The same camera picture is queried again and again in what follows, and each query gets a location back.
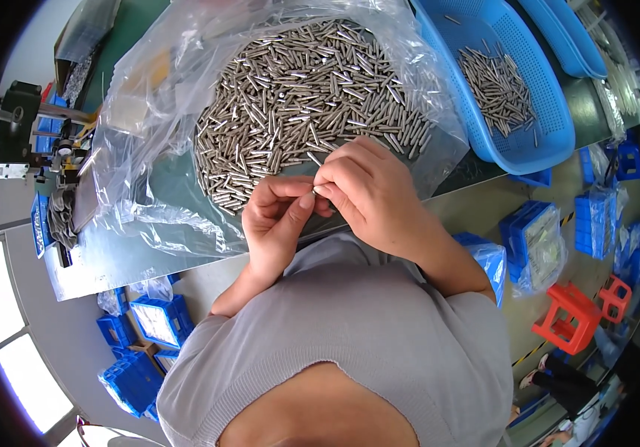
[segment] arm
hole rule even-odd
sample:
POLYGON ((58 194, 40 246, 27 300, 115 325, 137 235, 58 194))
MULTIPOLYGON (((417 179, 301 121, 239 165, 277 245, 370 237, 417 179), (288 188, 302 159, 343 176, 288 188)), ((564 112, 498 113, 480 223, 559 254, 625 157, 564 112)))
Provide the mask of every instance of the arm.
POLYGON ((333 202, 357 237, 417 264, 442 295, 479 292, 496 301, 486 273, 425 210, 406 166, 359 137, 335 150, 315 175, 315 192, 333 202))
POLYGON ((315 199, 313 177, 266 177, 243 210, 250 262, 213 303, 210 315, 234 317, 278 280, 295 256, 297 238, 313 210, 332 216, 327 200, 315 199))

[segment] black pants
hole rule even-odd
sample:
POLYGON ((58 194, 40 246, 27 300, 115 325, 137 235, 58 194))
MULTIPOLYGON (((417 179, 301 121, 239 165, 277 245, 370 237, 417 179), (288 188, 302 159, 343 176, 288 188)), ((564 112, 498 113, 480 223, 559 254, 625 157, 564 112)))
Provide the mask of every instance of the black pants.
POLYGON ((566 409, 571 418, 577 416, 598 392, 593 380, 552 355, 548 356, 546 369, 550 370, 553 376, 538 371, 534 374, 533 383, 546 389, 551 397, 566 409))

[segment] stool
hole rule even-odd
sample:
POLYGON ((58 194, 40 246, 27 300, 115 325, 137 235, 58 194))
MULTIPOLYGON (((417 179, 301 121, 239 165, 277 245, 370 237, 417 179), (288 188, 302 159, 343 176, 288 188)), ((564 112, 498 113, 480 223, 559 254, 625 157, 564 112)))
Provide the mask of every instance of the stool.
POLYGON ((618 146, 618 171, 615 178, 620 182, 640 179, 640 153, 636 143, 623 142, 618 146))
POLYGON ((552 285, 547 295, 551 298, 548 314, 543 323, 534 324, 531 331, 566 353, 576 355, 583 351, 593 338, 595 328, 600 322, 600 309, 570 282, 566 287, 552 285), (566 310, 568 315, 554 321, 559 309, 566 310), (578 322, 576 327, 571 325, 572 318, 578 322))
POLYGON ((623 281, 619 280, 615 275, 611 275, 609 281, 612 280, 608 288, 603 288, 598 292, 598 297, 603 300, 603 317, 614 323, 620 323, 623 320, 625 310, 630 304, 630 297, 633 292, 623 281), (611 316, 611 309, 615 308, 618 313, 615 317, 611 316))

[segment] window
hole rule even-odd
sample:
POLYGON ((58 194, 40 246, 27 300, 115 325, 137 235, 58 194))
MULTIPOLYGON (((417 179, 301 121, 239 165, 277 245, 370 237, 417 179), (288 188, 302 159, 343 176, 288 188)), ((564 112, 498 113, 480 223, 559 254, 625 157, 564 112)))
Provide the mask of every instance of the window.
POLYGON ((19 303, 3 235, 0 235, 0 366, 21 407, 48 442, 56 445, 75 431, 79 410, 37 349, 19 303))

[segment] finger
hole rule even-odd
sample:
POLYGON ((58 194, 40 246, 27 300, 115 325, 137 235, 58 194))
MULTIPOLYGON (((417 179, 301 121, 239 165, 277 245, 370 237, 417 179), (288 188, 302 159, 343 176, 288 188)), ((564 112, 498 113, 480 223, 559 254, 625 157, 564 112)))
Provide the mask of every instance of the finger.
POLYGON ((312 190, 312 184, 298 181, 293 177, 265 177, 253 190, 249 202, 266 207, 278 201, 279 197, 299 197, 312 190))
POLYGON ((325 158, 325 163, 342 158, 343 156, 349 157, 360 166, 364 172, 370 174, 371 177, 377 174, 377 166, 380 158, 355 142, 342 145, 340 149, 335 150, 325 158))
POLYGON ((372 138, 366 137, 365 135, 361 135, 355 138, 354 140, 352 140, 352 142, 356 145, 360 145, 362 148, 369 150, 369 152, 372 152, 380 159, 387 159, 390 156, 394 156, 389 148, 380 145, 378 142, 376 142, 372 138))
POLYGON ((332 200, 333 205, 340 211, 342 217, 350 224, 350 227, 353 225, 358 225, 364 223, 365 217, 362 213, 357 209, 357 207, 352 203, 352 201, 347 197, 347 195, 342 192, 342 190, 334 183, 325 183, 320 184, 315 187, 315 192, 318 195, 327 197, 332 200))
POLYGON ((307 223, 315 208, 315 194, 308 192, 298 197, 285 211, 284 216, 272 227, 269 234, 280 240, 295 240, 307 223))
POLYGON ((368 200, 372 177, 347 156, 325 162, 315 174, 315 186, 325 183, 336 184, 347 197, 356 204, 368 200))

